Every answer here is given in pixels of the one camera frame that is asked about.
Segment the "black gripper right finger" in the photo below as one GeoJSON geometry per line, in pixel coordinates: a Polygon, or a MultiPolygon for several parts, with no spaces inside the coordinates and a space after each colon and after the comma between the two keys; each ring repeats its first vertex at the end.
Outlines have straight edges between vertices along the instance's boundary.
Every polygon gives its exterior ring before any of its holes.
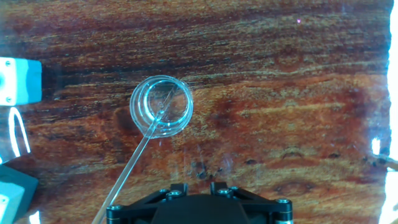
{"type": "Polygon", "coordinates": [[[227,198],[242,210],[250,223],[293,224],[293,203],[287,198],[266,199],[241,187],[230,186],[226,182],[212,182],[213,196],[227,198]]]}

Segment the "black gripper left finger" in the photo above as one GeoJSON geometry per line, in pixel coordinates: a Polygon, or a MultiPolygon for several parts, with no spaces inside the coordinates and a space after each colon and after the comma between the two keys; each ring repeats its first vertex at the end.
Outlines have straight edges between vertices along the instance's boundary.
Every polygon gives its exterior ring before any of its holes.
{"type": "Polygon", "coordinates": [[[110,205],[106,209],[106,223],[124,224],[135,223],[138,219],[151,219],[165,202],[187,194],[187,184],[172,184],[169,189],[157,190],[130,205],[110,205]]]}

